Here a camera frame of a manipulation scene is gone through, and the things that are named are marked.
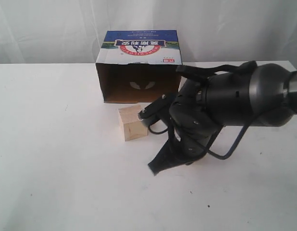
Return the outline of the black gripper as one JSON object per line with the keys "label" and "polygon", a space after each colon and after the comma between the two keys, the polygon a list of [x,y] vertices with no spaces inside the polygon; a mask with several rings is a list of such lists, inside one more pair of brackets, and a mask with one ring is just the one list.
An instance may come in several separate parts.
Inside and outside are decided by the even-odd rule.
{"label": "black gripper", "polygon": [[148,167],[154,176],[161,171],[202,159],[219,134],[222,124],[217,112],[220,85],[214,80],[201,85],[187,80],[169,113],[172,122],[168,141]]}

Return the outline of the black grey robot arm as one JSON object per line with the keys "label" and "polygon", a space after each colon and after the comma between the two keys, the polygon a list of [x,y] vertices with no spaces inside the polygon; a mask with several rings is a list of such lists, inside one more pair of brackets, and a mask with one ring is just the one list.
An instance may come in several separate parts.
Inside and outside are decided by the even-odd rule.
{"label": "black grey robot arm", "polygon": [[[148,164],[153,174],[190,165],[206,154],[228,159],[249,127],[280,127],[297,115],[297,71],[278,64],[180,65],[176,71],[186,81],[166,106],[168,139]],[[210,148],[226,126],[241,130],[220,155]]]}

